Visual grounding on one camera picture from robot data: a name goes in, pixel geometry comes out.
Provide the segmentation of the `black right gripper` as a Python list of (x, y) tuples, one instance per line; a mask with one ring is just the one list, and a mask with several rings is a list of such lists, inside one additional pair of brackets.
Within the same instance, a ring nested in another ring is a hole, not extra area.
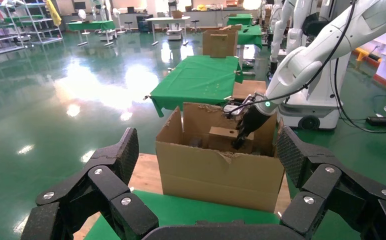
[(237, 124), (238, 135), (231, 142), (232, 147), (240, 149), (249, 134), (259, 129), (269, 118), (270, 116), (261, 113), (255, 104), (252, 105)]

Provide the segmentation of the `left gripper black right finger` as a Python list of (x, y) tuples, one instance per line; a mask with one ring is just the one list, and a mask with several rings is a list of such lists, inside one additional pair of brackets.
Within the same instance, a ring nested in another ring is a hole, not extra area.
[(312, 238), (328, 211), (338, 214), (363, 240), (386, 240), (386, 185), (343, 165), (327, 148), (306, 143), (284, 126), (277, 156), (298, 193), (280, 224)]

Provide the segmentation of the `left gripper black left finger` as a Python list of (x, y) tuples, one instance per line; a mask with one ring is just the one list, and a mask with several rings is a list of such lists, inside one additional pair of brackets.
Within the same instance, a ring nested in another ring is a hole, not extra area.
[(80, 171), (37, 196), (21, 238), (71, 240), (101, 213), (121, 240), (143, 239), (159, 220), (129, 188), (138, 157), (138, 133), (129, 127), (118, 143), (97, 149)]

